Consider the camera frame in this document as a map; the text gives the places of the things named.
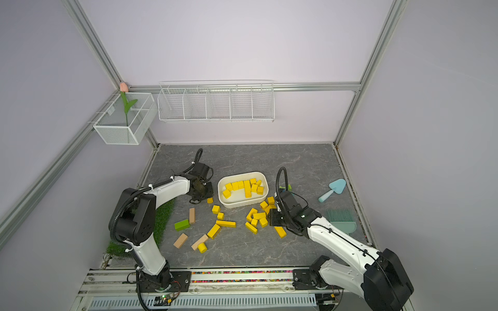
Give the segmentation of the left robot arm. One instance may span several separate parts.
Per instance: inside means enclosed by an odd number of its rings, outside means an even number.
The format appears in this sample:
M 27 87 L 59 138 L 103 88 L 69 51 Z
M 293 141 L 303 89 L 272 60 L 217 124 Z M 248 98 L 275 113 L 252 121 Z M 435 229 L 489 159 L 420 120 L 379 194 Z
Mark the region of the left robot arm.
M 169 263 L 160 253 L 154 239 L 156 210 L 163 204 L 183 195 L 198 204 L 213 196 L 213 169 L 194 162 L 184 172 L 141 189 L 125 189 L 109 221 L 111 239 L 126 247 L 134 258 L 137 282 L 149 282 L 158 290 L 173 284 Z

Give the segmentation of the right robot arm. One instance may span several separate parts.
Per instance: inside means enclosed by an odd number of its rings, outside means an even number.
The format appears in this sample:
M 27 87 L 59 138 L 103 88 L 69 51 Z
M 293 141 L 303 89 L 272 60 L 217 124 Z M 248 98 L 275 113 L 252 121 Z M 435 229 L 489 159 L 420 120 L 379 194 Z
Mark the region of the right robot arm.
M 372 310 L 403 310 L 414 287 L 399 257 L 389 249 L 379 251 L 355 240 L 318 211 L 301 206 L 298 197 L 279 190 L 269 223 L 324 246 L 342 260 L 337 263 L 327 256 L 317 260 L 310 269 L 317 283 L 357 294 Z

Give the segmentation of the long yellow block diagonal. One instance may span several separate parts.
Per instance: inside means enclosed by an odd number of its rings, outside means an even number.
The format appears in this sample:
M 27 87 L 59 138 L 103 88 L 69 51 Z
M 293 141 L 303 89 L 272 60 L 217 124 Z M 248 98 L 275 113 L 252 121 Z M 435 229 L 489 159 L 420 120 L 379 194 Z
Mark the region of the long yellow block diagonal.
M 276 233 L 280 238 L 284 238 L 287 236 L 287 233 L 283 227 L 276 226 L 274 229 L 276 230 Z

